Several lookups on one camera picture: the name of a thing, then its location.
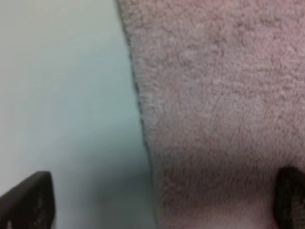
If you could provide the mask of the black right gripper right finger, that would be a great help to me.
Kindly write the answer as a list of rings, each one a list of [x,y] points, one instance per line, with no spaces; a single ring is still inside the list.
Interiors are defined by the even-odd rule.
[[[274,193],[274,219],[280,229],[305,227],[305,174],[295,167],[279,170]]]

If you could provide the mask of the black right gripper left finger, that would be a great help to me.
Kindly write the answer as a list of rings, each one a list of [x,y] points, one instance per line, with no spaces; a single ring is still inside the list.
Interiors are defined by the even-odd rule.
[[[52,175],[38,171],[0,197],[2,229],[54,229],[56,204]]]

